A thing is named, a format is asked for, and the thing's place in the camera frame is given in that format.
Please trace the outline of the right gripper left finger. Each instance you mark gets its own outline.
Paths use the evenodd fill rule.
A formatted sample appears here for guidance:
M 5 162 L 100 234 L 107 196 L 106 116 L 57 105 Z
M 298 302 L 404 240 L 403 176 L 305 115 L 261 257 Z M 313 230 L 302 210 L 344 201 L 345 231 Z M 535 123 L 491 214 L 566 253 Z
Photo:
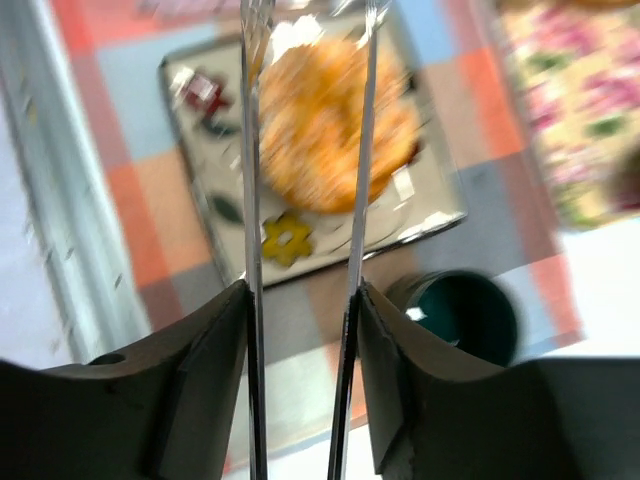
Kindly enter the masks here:
M 5 479 L 219 479 L 247 346 L 238 281 L 88 364 L 1 365 Z

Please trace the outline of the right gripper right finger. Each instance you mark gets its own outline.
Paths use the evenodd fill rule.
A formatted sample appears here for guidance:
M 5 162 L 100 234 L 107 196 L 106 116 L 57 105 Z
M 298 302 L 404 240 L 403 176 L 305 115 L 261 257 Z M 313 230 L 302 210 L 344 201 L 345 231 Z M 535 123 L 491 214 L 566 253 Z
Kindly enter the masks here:
M 635 479 L 639 362 L 502 368 L 360 291 L 358 349 L 374 469 L 386 479 Z

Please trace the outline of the large orange sugared bread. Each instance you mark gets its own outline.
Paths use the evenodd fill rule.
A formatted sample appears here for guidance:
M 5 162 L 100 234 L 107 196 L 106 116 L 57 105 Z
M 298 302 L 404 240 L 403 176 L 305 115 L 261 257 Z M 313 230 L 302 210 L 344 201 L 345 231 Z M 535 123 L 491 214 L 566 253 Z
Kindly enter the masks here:
M 260 78 L 264 181 L 292 206 L 348 213 L 356 198 L 368 53 L 325 38 L 287 50 Z M 369 198 L 414 156 L 420 119 L 405 97 L 407 75 L 379 48 Z

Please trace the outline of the metal tongs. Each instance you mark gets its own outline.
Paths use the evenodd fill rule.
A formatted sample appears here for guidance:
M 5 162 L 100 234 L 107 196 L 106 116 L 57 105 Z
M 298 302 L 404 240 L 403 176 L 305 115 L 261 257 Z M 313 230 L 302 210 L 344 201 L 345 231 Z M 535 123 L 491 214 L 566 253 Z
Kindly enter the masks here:
M 357 354 L 357 330 L 360 315 L 360 286 L 366 215 L 369 205 L 370 167 L 373 157 L 374 100 L 377 78 L 378 29 L 389 7 L 388 1 L 365 3 L 365 45 L 367 79 L 361 128 L 356 202 L 348 259 L 348 303 L 344 312 L 339 369 L 336 383 L 327 477 L 345 477 L 347 446 L 351 421 L 351 397 Z M 248 385 L 250 413 L 250 477 L 268 477 L 266 446 L 266 401 L 264 362 L 263 280 L 261 253 L 259 92 L 258 78 L 272 31 L 273 1 L 242 1 L 241 13 L 241 160 L 244 188 L 245 280 L 252 306 L 247 317 Z

